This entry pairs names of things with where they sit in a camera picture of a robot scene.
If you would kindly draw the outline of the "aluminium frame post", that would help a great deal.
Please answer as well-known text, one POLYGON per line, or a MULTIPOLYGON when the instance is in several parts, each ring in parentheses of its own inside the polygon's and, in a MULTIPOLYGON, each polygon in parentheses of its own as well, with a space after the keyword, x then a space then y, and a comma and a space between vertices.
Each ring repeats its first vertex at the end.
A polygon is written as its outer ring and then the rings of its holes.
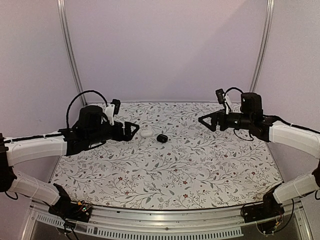
POLYGON ((275 8, 275 1, 267 0, 260 47, 259 47, 253 75, 252 75, 252 80, 249 87, 250 92, 255 92, 258 86, 259 77, 262 71, 264 58, 265 58, 267 47, 268 47, 268 41, 271 33, 274 8, 275 8))
POLYGON ((76 62, 76 58, 75 58, 75 54, 72 46, 65 1, 57 0, 56 2, 57 2, 59 21, 60 21, 61 30, 62 30, 62 36, 65 44, 67 58, 70 65, 70 70, 72 73, 72 77, 73 77, 73 81, 74 81, 77 93, 80 94, 81 92, 84 91, 84 88, 81 83, 80 74, 78 71, 77 62, 76 62))

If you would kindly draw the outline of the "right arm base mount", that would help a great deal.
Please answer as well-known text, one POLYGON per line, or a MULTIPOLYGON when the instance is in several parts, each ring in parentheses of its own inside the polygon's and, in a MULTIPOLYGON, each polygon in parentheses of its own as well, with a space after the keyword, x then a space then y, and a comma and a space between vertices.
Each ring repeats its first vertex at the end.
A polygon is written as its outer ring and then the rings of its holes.
POLYGON ((273 220, 265 221, 257 224, 257 229, 264 235, 274 234, 280 224, 283 222, 285 210, 281 203, 277 203, 273 193, 266 193, 262 198, 262 203, 245 204, 240 215, 245 223, 257 222, 273 218, 273 220))

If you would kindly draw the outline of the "white earbud charging case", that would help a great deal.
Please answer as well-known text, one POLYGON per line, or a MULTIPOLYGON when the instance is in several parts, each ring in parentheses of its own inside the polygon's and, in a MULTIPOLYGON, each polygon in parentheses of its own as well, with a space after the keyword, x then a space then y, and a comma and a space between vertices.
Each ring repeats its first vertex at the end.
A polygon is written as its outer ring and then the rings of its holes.
POLYGON ((152 137, 154 132, 151 127, 147 127, 146 129, 141 130, 140 136, 143 138, 152 137))

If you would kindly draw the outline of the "left aluminium frame post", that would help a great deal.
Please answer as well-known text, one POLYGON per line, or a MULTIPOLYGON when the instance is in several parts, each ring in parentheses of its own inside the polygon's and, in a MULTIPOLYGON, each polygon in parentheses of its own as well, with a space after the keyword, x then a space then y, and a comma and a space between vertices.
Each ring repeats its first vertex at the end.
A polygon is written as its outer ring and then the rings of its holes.
POLYGON ((74 81, 77 93, 80 94, 81 92, 84 91, 84 88, 81 83, 80 74, 78 71, 77 62, 76 62, 76 58, 75 58, 75 54, 72 46, 65 1, 57 0, 56 2, 57 2, 59 21, 60 21, 61 30, 62 30, 62 36, 65 44, 67 58, 70 65, 70 70, 72 73, 72 77, 73 77, 73 81, 74 81))

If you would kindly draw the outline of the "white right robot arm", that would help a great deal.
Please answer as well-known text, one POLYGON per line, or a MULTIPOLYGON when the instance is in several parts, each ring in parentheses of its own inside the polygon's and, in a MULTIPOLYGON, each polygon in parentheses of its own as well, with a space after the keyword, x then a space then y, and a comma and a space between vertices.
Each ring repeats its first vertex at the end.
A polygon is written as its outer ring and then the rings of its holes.
MULTIPOLYGON (((218 89, 216 96, 223 109, 201 116, 198 121, 212 132, 217 128, 225 131, 247 130, 249 135, 266 143, 282 144, 320 158, 320 133, 307 127, 288 123, 279 116, 265 115, 262 98, 254 92, 242 92, 239 112, 231 110, 228 94, 218 89)), ((270 190, 263 196, 258 213, 269 218, 278 210, 278 204, 303 197, 320 189, 320 169, 299 176, 270 190)))

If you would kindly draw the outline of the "front aluminium rail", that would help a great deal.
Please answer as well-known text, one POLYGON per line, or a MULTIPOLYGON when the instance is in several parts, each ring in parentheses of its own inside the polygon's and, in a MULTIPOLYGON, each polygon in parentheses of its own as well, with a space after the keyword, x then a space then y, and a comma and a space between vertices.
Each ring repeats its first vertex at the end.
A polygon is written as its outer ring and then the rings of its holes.
POLYGON ((197 210, 137 210, 93 206, 88 222, 67 220, 31 203, 24 240, 313 240, 299 200, 284 214, 247 221, 246 206, 197 210))

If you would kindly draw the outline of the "right aluminium frame post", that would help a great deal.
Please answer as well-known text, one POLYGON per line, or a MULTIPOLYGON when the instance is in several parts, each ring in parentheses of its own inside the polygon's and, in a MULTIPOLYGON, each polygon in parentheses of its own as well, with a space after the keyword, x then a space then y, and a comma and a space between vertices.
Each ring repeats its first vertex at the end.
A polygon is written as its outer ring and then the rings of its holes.
POLYGON ((250 92, 255 92, 258 86, 259 77, 262 71, 264 58, 265 58, 267 47, 268 47, 268 41, 271 33, 274 8, 275 8, 275 1, 267 0, 260 47, 259 47, 253 75, 252 75, 252 80, 249 87, 250 92))

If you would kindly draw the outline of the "floral patterned table mat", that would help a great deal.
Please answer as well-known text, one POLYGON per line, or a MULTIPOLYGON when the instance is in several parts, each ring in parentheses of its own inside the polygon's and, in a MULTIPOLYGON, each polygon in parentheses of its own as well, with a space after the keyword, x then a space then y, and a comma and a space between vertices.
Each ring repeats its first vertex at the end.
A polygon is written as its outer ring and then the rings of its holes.
POLYGON ((51 178, 75 200, 132 209, 204 209, 258 202, 282 182, 266 144, 244 130, 212 132, 200 116, 217 103, 123 103, 116 119, 137 133, 62 157, 51 178), (157 136, 168 136, 166 143, 157 136))

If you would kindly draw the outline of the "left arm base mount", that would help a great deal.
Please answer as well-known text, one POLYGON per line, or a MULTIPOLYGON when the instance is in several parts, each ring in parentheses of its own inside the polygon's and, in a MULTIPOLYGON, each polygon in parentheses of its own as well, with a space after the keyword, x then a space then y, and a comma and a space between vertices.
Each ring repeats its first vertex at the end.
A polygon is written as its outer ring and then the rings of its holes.
POLYGON ((70 219, 88 223, 92 214, 92 204, 87 203, 84 200, 72 201, 67 192, 61 185, 53 184, 58 190, 59 199, 48 209, 48 212, 52 215, 56 215, 61 219, 70 219))

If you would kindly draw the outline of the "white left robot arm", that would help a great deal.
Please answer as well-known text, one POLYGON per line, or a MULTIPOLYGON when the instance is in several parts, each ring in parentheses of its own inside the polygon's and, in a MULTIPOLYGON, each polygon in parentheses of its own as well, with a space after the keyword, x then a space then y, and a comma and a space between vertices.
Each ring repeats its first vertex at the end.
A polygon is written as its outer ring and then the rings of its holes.
POLYGON ((14 166, 36 159, 77 155, 104 145, 108 140, 131 141, 140 127, 128 121, 115 121, 114 116, 118 112, 114 104, 105 108, 89 105, 80 109, 73 126, 43 135, 1 137, 0 191, 43 201, 54 206, 63 217, 70 217, 75 211, 74 205, 62 186, 14 171, 14 166))

